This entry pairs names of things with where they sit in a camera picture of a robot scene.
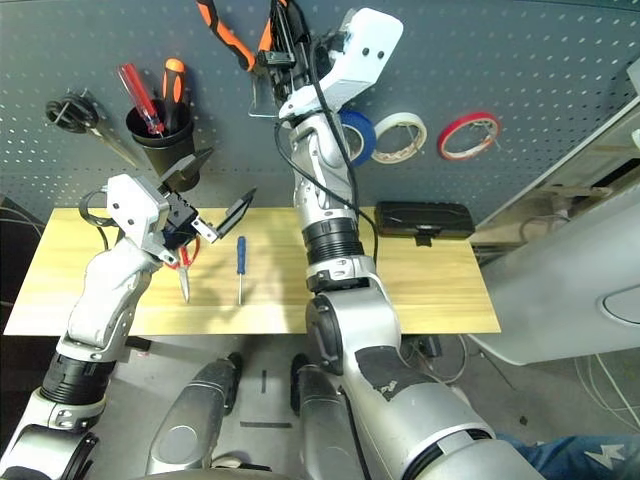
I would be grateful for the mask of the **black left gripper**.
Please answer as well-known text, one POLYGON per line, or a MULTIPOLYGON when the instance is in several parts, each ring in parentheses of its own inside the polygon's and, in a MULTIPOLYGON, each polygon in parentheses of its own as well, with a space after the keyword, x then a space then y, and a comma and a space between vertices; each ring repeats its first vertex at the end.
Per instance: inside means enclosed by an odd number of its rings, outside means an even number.
POLYGON ((195 151, 178 160, 160 177, 163 186, 175 191, 163 193, 169 205, 167 221, 162 229, 167 250, 178 250, 187 246, 195 239, 197 233, 209 243, 224 238, 243 219, 254 199, 256 187, 229 207, 225 212, 225 218, 217 226, 197 216, 197 210, 179 193, 189 191, 198 184, 200 169, 212 153, 211 147, 195 151))

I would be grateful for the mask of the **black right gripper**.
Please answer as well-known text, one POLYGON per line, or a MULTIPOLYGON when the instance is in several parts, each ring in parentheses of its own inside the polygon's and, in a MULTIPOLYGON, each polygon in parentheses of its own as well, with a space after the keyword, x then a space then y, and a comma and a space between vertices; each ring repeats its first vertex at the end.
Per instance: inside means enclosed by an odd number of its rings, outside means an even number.
POLYGON ((297 90, 312 84, 311 52, 316 53, 319 77, 331 68, 329 48, 339 47, 335 34, 312 38, 304 13, 296 2, 272 1, 261 36, 257 63, 269 64, 269 83, 275 105, 284 105, 297 90))

